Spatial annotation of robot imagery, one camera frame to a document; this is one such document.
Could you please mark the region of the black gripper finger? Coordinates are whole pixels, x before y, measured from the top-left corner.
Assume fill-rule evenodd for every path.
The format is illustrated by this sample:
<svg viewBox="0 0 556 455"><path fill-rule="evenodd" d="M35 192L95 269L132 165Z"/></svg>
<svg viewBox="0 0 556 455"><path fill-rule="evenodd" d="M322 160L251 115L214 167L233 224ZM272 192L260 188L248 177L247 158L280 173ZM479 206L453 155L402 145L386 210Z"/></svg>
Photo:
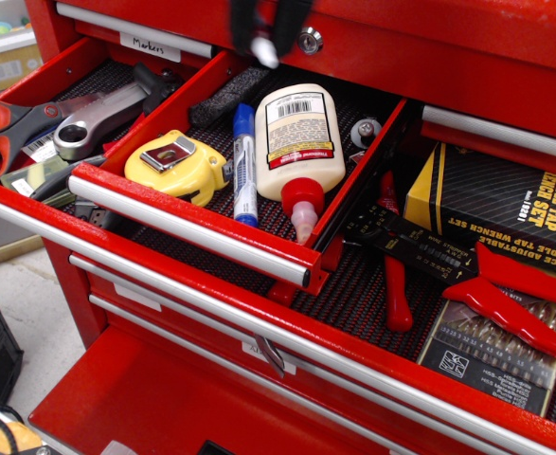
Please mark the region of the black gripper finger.
<svg viewBox="0 0 556 455"><path fill-rule="evenodd" d="M247 53L256 37L257 0L230 1L230 31L234 49Z"/></svg>
<svg viewBox="0 0 556 455"><path fill-rule="evenodd" d="M286 56L312 10L313 0L279 0L272 29L272 43L279 57Z"/></svg>

